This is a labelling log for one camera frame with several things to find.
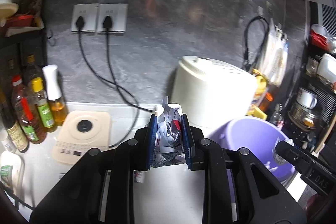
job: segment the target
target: cooking oil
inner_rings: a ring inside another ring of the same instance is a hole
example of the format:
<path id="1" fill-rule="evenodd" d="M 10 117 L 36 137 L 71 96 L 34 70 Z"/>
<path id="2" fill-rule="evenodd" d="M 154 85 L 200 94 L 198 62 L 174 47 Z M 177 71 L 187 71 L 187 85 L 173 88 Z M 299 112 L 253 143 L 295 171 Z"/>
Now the cooking oil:
<path id="1" fill-rule="evenodd" d="M 49 100 L 49 106 L 52 116 L 54 117 L 55 124 L 57 126 L 62 126 L 68 115 L 68 109 L 65 105 L 63 97 L 60 97 L 57 100 Z"/>

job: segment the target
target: metal pot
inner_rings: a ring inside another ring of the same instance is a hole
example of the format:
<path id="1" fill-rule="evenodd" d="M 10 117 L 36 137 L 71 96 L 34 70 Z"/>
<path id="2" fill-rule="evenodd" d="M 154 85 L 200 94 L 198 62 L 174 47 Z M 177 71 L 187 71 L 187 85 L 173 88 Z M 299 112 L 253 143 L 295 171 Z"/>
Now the metal pot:
<path id="1" fill-rule="evenodd" d="M 309 109 L 298 102 L 294 102 L 288 112 L 289 118 L 302 130 L 310 131 L 316 128 L 320 122 L 322 106 L 317 104 L 315 108 Z"/>

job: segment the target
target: white spray bottle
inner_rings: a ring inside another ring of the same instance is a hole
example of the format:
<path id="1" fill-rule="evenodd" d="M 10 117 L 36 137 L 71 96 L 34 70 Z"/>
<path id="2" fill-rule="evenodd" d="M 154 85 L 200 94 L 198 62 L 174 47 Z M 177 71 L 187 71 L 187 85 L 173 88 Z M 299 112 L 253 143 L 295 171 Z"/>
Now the white spray bottle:
<path id="1" fill-rule="evenodd" d="M 57 65 L 48 65 L 42 70 L 46 80 L 46 90 L 50 110 L 56 125 L 62 126 L 66 116 L 68 115 L 68 109 L 65 105 L 64 98 L 57 81 L 58 67 Z"/>

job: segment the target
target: blue gripper pad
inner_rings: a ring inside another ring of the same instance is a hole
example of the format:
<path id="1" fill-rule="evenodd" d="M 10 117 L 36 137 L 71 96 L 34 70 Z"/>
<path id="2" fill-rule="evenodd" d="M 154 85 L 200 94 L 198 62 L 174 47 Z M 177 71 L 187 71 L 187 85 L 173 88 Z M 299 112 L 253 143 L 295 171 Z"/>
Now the blue gripper pad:
<path id="1" fill-rule="evenodd" d="M 181 133 L 182 133 L 182 142 L 183 142 L 183 150 L 185 163 L 188 165 L 188 169 L 192 167 L 192 157 L 193 157 L 193 149 L 194 149 L 194 141 L 191 136 L 189 139 L 189 135 L 191 135 L 191 130 L 189 126 L 189 122 L 187 116 L 185 114 L 181 117 Z"/>
<path id="2" fill-rule="evenodd" d="M 147 134 L 149 134 L 147 145 L 147 161 L 146 161 L 147 169 L 150 169 L 153 163 L 157 130 L 158 130 L 158 119 L 155 115 L 152 115 L 147 130 Z"/>

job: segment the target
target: yellow cap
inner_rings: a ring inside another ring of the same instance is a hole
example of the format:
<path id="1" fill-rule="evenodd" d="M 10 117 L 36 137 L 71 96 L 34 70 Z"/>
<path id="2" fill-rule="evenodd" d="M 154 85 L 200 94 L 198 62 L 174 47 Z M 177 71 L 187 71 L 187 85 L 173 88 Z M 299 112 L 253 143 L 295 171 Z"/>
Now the yellow cap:
<path id="1" fill-rule="evenodd" d="M 27 63 L 32 63 L 35 61 L 35 57 L 33 54 L 27 56 Z"/>
<path id="2" fill-rule="evenodd" d="M 255 108 L 254 112 L 252 113 L 252 116 L 262 120 L 267 119 L 267 115 L 264 112 L 262 112 L 259 107 Z"/>
<path id="3" fill-rule="evenodd" d="M 31 81 L 31 87 L 33 88 L 34 92 L 42 90 L 43 89 L 42 78 L 41 77 L 34 78 Z"/>

